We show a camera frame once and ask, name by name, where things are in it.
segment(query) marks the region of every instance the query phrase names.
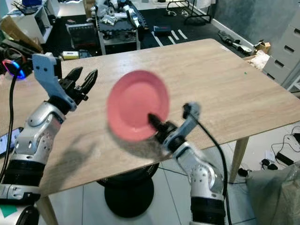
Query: wall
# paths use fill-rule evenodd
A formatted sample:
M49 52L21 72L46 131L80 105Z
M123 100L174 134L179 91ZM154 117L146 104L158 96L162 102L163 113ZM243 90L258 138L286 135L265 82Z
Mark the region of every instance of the wall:
M6 1L6 4L7 4L7 7L8 7L8 10L12 10L14 7L11 5L11 3L14 3L14 0L5 0Z
M281 38L299 0L218 0L215 19L255 44Z
M0 0L0 20L5 14L8 13L8 7L6 5L5 0Z

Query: white tile floor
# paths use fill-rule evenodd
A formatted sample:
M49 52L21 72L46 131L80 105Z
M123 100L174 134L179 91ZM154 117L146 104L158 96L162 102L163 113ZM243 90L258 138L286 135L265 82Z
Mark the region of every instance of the white tile floor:
M283 136L290 134L296 126L300 126L300 123L250 137L242 166L246 169L260 170L259 162L265 158L265 151L270 150L271 144L281 143ZM300 127L296 127L294 132L300 132ZM285 141L300 150L293 137L287 136ZM231 166L234 146L235 142L222 145L228 169ZM274 146L274 151L277 152L280 148L281 145ZM205 150L204 153L213 164L222 169L215 147ZM300 160L300 153L295 153L288 145L284 145L282 153L294 161ZM102 225L188 225L191 215L190 187L187 177L179 174L182 172L172 159L162 162L153 176L155 195L150 207L144 214L132 219L115 216L105 203L104 188L95 182L51 195L50 199L61 225L98 225L100 222ZM236 182L241 181L241 177L236 179ZM255 215L246 184L229 185L228 194L232 224L255 225ZM45 224L42 218L39 224Z

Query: black stool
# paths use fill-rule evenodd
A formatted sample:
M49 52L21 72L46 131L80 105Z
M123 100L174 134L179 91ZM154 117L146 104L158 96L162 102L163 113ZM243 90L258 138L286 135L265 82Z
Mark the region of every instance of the black stool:
M124 218L137 217L150 206L154 196L152 176L159 163L114 177L98 180L110 210Z

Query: table leg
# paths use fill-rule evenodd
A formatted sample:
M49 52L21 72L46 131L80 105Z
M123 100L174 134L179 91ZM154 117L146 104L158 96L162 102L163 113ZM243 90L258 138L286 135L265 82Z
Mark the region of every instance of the table leg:
M106 55L103 33L98 31L98 35L99 35L99 42L100 42L100 47L101 47L101 53L102 53L102 55Z
M234 182L236 174L238 173L240 164L244 157L244 153L245 153L245 150L247 147L248 140L249 140L249 137L244 137L244 138L238 139L236 141L233 160L232 160L232 166L231 166L231 172L230 172L230 178L229 178L230 183Z
M53 207L48 196L37 201L37 209L47 225L58 225Z
M136 38L136 49L140 50L141 49L141 42L139 40L139 34L137 30L135 30L135 38Z

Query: white cabinet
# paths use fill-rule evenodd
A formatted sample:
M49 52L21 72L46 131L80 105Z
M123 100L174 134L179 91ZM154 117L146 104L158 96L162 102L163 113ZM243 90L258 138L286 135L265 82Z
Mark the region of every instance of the white cabinet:
M53 28L48 20L47 12L53 15L58 14L59 7L56 7L55 3L58 4L57 0L46 0L38 7L36 13L11 15L11 18L25 35L31 39L37 38L41 44L44 44Z
M263 72L287 88L296 79L300 64L300 8L294 15L280 41L273 47L272 56Z

